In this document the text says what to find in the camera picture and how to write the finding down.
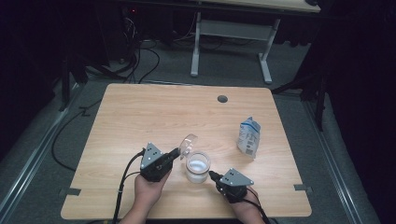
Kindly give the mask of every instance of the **gray carpet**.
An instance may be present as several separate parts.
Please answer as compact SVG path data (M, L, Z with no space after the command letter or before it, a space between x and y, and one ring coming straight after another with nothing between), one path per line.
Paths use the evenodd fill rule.
M196 85L243 86L276 88L291 81L304 57L308 47L291 48L289 45L274 45L268 64L274 80L272 85L263 83L262 72L257 56L223 49L203 49L200 62L200 75L190 76L191 46L174 45L172 48L159 44L153 50L160 55L159 66L149 74L143 83L176 82ZM157 57L148 50L141 50L140 64L135 71L136 78L141 78L157 62ZM108 83L117 82L106 77L90 76L90 81L82 88L81 94L69 108L63 120L65 124L81 111L80 106L88 106L100 100ZM56 98L32 121L0 164L2 184L0 195L7 196L17 179L23 165L35 150L45 131L56 118L61 104L60 89ZM295 92L275 95L276 106L282 119L291 150L296 160L302 180L309 187L307 192L313 213L310 217L276 217L279 223L349 223L345 209L339 199L336 188L324 159L321 143L316 134L316 127L311 117ZM379 223L373 208L367 201L359 177L347 155L336 121L332 114L330 102L326 102L323 117L323 135L329 143L332 153L339 164L351 195L359 208L362 223ZM89 109L88 117L78 116L65 126L55 142L56 156L61 162L77 167L80 155L91 130L99 104ZM60 216L64 203L62 189L70 186L73 172L58 165L50 152L41 163L32 182L24 192L9 223L87 223L86 220L63 220Z

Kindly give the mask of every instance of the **desk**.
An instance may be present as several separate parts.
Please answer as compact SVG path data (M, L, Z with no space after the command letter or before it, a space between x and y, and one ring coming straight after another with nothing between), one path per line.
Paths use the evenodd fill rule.
M228 97L227 103L218 101ZM239 123L253 116L262 126L255 160L236 146ZM206 152L211 170L231 167L254 180L269 217L307 217L311 207L271 92L264 88L110 84L67 195L65 219L112 218L117 190L128 161L148 142L162 152L178 147L189 133L198 136L194 150ZM138 171L140 160L131 166ZM233 212L208 178L192 184L185 161L174 168L149 218L231 218ZM120 217L134 200L134 178L125 182Z
M309 6L304 0L262 1L262 0L204 0L203 2L237 5L243 7L268 7L280 10L294 10L301 12L319 13L318 6ZM259 61L262 68L264 82L272 83L268 68L267 57L274 42L280 19L276 19L273 25L258 25L236 23L227 21L201 20L201 12L197 13L195 25L195 45L192 54L191 75L198 76L200 57L200 35L218 35L232 38L245 38L265 41L265 47L259 53Z

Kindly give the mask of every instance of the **human hand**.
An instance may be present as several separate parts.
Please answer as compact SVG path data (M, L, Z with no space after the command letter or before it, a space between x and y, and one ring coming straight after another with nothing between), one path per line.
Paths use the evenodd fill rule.
M160 182L148 182L145 177L138 175L134 179L134 205L122 219L121 223L140 224L145 223L152 206L161 198L163 186L166 183L169 171Z
M158 202L163 193L163 186L171 171L166 174L160 182L149 182L142 175L134 179L134 205L139 204L148 210Z
M251 186L247 186L246 200L249 200L255 204L260 204L257 199L259 194ZM257 207L251 203L240 202L240 203L230 203L233 212L241 222L244 224L262 224L265 222L262 220L262 215Z

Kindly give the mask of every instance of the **hole in table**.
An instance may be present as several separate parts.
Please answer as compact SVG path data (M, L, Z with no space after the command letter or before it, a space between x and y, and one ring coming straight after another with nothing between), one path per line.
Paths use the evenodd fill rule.
M220 95L220 96L218 96L218 101L220 103L226 103L228 101L228 98L225 95Z

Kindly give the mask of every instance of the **cable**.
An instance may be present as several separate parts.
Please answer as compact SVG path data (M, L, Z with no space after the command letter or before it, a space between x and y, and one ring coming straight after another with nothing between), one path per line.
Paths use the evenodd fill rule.
M189 34L191 33L192 27L194 27L196 17L197 17L197 12L194 13L194 17L192 18L192 23L191 23L189 31L183 37L181 37L179 39L174 39L174 42L177 42L179 40L189 39L189 38L195 36L195 35L189 36Z
M52 145L51 145L51 155L52 155L52 158L56 161L56 163L58 163L59 165L61 165L63 168L65 168L65 169L67 169L67 170L70 170L70 171L72 171L72 172L75 172L76 171L76 169L74 169L74 168L72 168L72 167L70 167L70 166L68 166L68 165L65 165L65 164L63 164L63 163L61 163L59 160L58 160L58 158L56 158L56 155L55 155L55 143L56 143L56 141L58 140L58 137L59 137L59 135L62 133L62 131L64 130L64 128L71 122L71 121L73 121L74 119L76 119L79 115L85 115L85 112L87 112L87 110L88 109L90 109L91 107L93 107L94 105L97 105L99 102L101 102L102 101L102 99L100 99L100 100L98 100L98 101L96 101L95 103L93 103L92 105L89 105L89 106L84 106L84 107L80 107L80 108L83 108L83 110L82 111L80 111L80 112L78 112L73 118L71 118L70 120L68 120L67 122L66 122L66 124L64 124L64 126L59 130L59 132L57 132L56 133L56 135L55 135L55 138L53 139L53 141L52 141Z
M127 176L125 176L125 179L128 178L128 177L131 176L131 175L137 175L137 174L140 174L140 172L137 171L137 172L130 173L130 174L128 174Z
M139 79L139 81L137 82L137 84L140 84L140 83L142 82L143 78L145 78L145 77L148 76L152 71L154 71L154 70L158 67L158 64L160 63L160 55L158 55L158 53L156 53L156 52L155 52L154 50L152 50L152 49L145 49L145 50L148 50L148 51L153 52L153 53L157 56L158 61L157 61L157 64L155 64L155 66L154 66L151 70L149 70L145 75L143 75L143 76Z
M145 154L145 149L143 148L142 151L140 151L139 153L137 153L136 155L134 155L131 160L128 162L128 165L125 168L125 171L122 175L122 179L120 182L120 187L119 187L119 194L117 196L117 204L116 204L116 210L114 211L114 217L113 217L113 224L117 223L117 220L119 218L119 211L120 211L120 204L121 204L121 198L122 198L122 191L123 191L123 187L124 187L124 182L126 180L126 178L129 176L127 175L127 172L129 170L129 167L131 166L132 162L134 160L136 160L136 158L138 158L139 156L143 156Z
M137 66L140 64L140 50L141 50L141 46L142 46L142 42L139 42L139 47L138 47L138 52L137 52L137 62L134 66L134 68L132 69L131 73L125 78L125 80L123 81L123 83L128 81L129 78L129 83L131 83L132 78L134 79L134 71L136 70Z
M255 207L257 207L257 209L259 209L260 213L262 214L262 220L265 223L271 224L270 220L268 219L267 215L265 215L265 212L264 212L264 210L262 209L262 207L260 205L254 203L254 202L252 202L250 200L247 200L247 199L242 199L242 201L245 202L245 203L253 204Z

